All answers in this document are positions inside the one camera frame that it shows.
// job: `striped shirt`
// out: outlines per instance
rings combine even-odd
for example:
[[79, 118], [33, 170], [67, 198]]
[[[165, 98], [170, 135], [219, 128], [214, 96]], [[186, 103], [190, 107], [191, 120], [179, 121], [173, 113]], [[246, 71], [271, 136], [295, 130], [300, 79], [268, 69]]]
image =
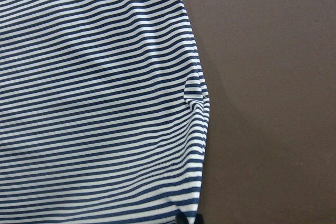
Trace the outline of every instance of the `striped shirt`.
[[0, 223], [197, 212], [209, 97], [182, 0], [0, 0]]

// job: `brown background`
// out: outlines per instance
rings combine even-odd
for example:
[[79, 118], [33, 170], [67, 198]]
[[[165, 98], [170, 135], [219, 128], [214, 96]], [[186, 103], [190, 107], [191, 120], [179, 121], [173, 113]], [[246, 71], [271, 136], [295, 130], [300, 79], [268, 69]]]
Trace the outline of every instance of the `brown background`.
[[205, 223], [336, 223], [336, 0], [183, 1], [211, 99]]

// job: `brown surface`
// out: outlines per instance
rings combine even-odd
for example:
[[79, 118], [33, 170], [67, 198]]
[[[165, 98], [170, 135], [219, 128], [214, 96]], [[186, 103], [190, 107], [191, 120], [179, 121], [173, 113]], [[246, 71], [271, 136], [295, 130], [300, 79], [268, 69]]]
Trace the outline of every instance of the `brown surface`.
[[206, 224], [336, 223], [336, 0], [184, 0], [211, 99]]

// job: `black object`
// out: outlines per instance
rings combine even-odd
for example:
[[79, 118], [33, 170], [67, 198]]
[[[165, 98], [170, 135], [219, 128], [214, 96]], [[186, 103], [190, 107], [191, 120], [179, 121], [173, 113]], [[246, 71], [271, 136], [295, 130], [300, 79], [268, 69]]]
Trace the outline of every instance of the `black object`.
[[[187, 217], [181, 212], [175, 216], [175, 220], [176, 224], [189, 224]], [[204, 224], [203, 216], [197, 214], [194, 224]]]
[[180, 212], [175, 216], [176, 224], [189, 224], [187, 217]]
[[203, 215], [197, 214], [194, 224], [204, 224]]

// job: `striped fabric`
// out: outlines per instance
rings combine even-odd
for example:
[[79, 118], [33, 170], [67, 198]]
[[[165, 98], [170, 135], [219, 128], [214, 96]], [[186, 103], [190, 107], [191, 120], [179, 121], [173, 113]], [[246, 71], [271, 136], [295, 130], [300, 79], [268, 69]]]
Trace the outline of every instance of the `striped fabric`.
[[0, 223], [193, 223], [199, 62], [181, 0], [0, 0]]

